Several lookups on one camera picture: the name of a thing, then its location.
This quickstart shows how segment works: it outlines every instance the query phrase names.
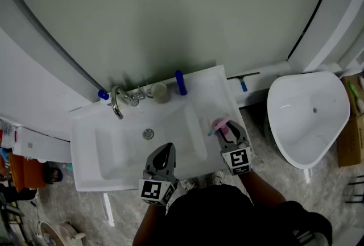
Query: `faucet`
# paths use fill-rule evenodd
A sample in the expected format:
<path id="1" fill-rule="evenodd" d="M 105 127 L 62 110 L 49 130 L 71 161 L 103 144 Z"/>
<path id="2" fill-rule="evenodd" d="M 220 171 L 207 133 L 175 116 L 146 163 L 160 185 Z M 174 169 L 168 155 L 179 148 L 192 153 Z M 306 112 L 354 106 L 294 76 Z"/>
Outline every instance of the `faucet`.
<path id="1" fill-rule="evenodd" d="M 117 97 L 116 97 L 118 92 L 122 100 L 125 101 L 127 105 L 130 105 L 132 107 L 136 107 L 139 104 L 140 99 L 146 98 L 144 91 L 142 91 L 140 88 L 137 93 L 130 95 L 129 93 L 124 91 L 120 86 L 115 85 L 111 90 L 111 107 L 113 108 L 113 111 L 115 115 L 119 118 L 119 120 L 124 118 L 124 116 L 122 115 L 118 107 Z"/>

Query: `sink basin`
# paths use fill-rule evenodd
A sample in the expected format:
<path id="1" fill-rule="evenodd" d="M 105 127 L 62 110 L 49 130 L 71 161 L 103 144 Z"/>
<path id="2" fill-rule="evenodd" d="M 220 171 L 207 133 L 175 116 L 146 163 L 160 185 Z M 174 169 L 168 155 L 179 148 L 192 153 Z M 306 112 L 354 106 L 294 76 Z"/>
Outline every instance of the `sink basin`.
<path id="1" fill-rule="evenodd" d="M 99 102 L 70 113 L 77 190 L 137 189 L 148 155 L 168 142 L 176 148 L 175 176 L 180 180 L 225 168 L 217 137 L 207 135 L 211 124 L 229 117 L 245 125 L 224 68 L 186 74 L 184 79 L 185 96 L 176 93 L 175 79 L 164 81 L 171 92 L 168 103 L 146 98 L 131 107 L 120 102 L 122 120 Z M 149 140 L 143 136 L 146 129 L 154 133 Z"/>
<path id="2" fill-rule="evenodd" d="M 189 101 L 175 100 L 161 106 L 150 102 L 146 112 L 136 108 L 122 122 L 96 127 L 96 147 L 102 178 L 139 176 L 150 153 L 172 142 L 178 150 L 176 173 L 207 158 L 198 118 Z M 154 136 L 143 137 L 146 129 Z"/>

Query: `cardboard box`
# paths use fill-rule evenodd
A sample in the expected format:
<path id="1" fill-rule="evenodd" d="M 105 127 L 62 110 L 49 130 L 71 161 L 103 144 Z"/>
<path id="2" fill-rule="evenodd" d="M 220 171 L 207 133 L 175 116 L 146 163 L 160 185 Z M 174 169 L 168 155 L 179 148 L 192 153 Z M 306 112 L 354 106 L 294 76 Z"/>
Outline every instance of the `cardboard box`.
<path id="1" fill-rule="evenodd" d="M 358 76 L 359 76 L 359 74 L 355 74 L 353 76 L 345 76 L 345 77 L 343 77 L 341 79 L 342 84 L 344 85 L 344 88 L 346 90 L 346 93 L 348 94 L 349 102 L 350 102 L 350 117 L 349 117 L 349 120 L 353 120 L 353 119 L 355 119 L 355 118 L 357 118 L 357 117 L 359 117 L 361 115 L 360 112 L 357 109 L 357 102 L 355 100 L 354 94 L 352 93 L 352 91 L 349 88 L 349 81 L 357 89 L 357 92 L 359 94 L 359 98 L 364 101 L 364 90 L 362 90 L 362 88 L 360 87 Z"/>
<path id="2" fill-rule="evenodd" d="M 359 164 L 364 160 L 364 115 L 348 121 L 337 138 L 339 167 Z"/>

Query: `sink drain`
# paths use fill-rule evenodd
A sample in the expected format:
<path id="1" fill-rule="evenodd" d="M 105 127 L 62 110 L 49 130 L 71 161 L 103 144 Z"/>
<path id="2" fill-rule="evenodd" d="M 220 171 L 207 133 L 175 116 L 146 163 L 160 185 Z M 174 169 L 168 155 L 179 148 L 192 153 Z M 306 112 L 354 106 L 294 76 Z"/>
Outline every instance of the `sink drain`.
<path id="1" fill-rule="evenodd" d="M 144 139 L 150 140 L 154 136 L 154 132 L 152 129 L 145 129 L 143 132 Z"/>

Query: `white toilet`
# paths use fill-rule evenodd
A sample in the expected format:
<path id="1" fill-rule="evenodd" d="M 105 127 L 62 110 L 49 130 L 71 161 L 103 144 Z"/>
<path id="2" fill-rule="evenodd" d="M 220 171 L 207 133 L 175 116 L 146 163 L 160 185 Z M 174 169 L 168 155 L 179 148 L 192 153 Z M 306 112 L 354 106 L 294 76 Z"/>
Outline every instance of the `white toilet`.
<path id="1" fill-rule="evenodd" d="M 274 140 L 293 166 L 315 166 L 348 122 L 350 105 L 341 81 L 331 72 L 283 76 L 268 94 Z"/>

